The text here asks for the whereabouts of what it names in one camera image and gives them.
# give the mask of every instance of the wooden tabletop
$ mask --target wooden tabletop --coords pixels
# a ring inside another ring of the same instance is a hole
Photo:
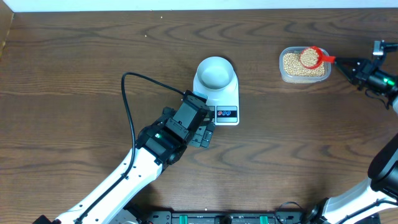
[[[0,63],[0,222],[55,218],[125,157],[131,136],[121,75],[138,72],[191,90],[199,63],[230,59],[240,124],[217,127],[209,149],[189,147],[133,201],[178,210],[311,208],[367,177],[398,117],[333,68],[316,84],[282,81],[279,55],[317,45],[370,58],[397,41],[398,9],[18,13]],[[384,69],[397,73],[398,54]],[[180,96],[128,77],[137,132]],[[398,211],[382,214],[398,222]]]

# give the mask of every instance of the plastic container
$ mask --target plastic container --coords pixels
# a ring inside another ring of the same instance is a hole
[[[320,81],[324,81],[327,79],[330,75],[331,72],[331,65],[328,62],[325,62],[323,66],[325,67],[325,74],[319,77],[306,77],[306,76],[300,76],[300,75],[289,75],[287,72],[285,72],[284,69],[284,55],[287,53],[295,53],[295,54],[301,54],[301,52],[306,49],[307,47],[288,47],[279,56],[279,70],[280,74],[282,75],[283,81],[287,83],[316,83]],[[322,52],[326,55],[329,56],[328,52],[326,50],[321,49]]]

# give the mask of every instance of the red scoop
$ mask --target red scoop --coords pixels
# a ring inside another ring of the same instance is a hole
[[[314,49],[314,50],[317,52],[317,54],[319,55],[319,57],[318,57],[318,62],[317,62],[314,66],[305,66],[305,65],[301,62],[301,55],[303,55],[303,52],[305,52],[305,50],[307,50],[307,49]],[[301,55],[300,55],[300,63],[301,63],[305,68],[308,68],[308,69],[315,69],[315,68],[318,68],[318,67],[322,64],[322,62],[334,63],[334,62],[335,62],[335,59],[336,59],[336,57],[334,57],[334,56],[327,56],[327,55],[324,55],[323,52],[322,52],[322,50],[321,50],[319,47],[316,47],[316,46],[307,47],[306,49],[304,49],[304,50],[301,52]]]

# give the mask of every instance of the white backdrop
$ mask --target white backdrop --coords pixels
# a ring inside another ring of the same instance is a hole
[[[398,7],[398,0],[3,0],[14,12]]]

